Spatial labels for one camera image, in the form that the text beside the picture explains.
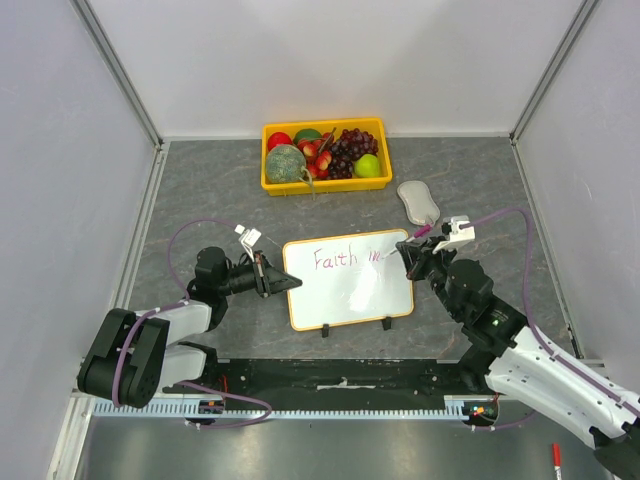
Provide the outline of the yellow framed whiteboard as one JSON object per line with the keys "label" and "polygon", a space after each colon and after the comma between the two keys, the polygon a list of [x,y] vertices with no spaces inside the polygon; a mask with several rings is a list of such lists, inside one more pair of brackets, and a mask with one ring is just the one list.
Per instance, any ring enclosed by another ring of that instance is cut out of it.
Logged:
{"label": "yellow framed whiteboard", "polygon": [[292,241],[283,247],[285,272],[302,281],[287,292],[298,331],[397,318],[414,310],[413,285],[398,254],[403,229]]}

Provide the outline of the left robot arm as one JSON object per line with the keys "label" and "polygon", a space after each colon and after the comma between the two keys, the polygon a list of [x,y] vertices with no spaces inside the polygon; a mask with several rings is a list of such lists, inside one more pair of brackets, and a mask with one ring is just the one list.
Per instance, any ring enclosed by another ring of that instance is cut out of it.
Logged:
{"label": "left robot arm", "polygon": [[216,329],[232,295],[254,291],[268,298],[302,285],[260,251],[244,253],[234,264],[221,248],[207,247],[197,254],[183,299],[147,312],[108,311],[81,364],[77,388],[116,407],[134,408],[183,380],[198,393],[211,392],[220,371],[187,338]]}

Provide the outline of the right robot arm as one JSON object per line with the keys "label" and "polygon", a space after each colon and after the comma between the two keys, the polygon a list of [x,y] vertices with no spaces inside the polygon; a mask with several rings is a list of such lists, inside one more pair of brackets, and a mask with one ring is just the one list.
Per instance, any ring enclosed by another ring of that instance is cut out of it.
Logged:
{"label": "right robot arm", "polygon": [[457,371],[460,386],[520,401],[576,436],[617,478],[638,478],[638,393],[561,349],[494,294],[479,262],[438,249],[439,241],[403,241],[396,248],[407,278],[429,283],[471,343]]}

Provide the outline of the white marker with magenta cap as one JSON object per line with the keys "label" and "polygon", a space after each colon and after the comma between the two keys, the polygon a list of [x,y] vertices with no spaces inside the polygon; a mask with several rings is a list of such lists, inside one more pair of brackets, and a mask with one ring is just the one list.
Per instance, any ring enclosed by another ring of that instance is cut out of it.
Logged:
{"label": "white marker with magenta cap", "polygon": [[[403,246],[405,244],[411,244],[415,240],[418,240],[421,237],[424,237],[427,233],[430,233],[432,229],[433,229],[432,225],[430,224],[424,225],[421,228],[419,228],[417,231],[415,231],[407,239],[400,241],[399,245]],[[397,253],[398,251],[399,251],[399,247],[395,245],[389,252],[387,252],[385,255],[382,256],[382,259],[389,258],[390,256]]]}

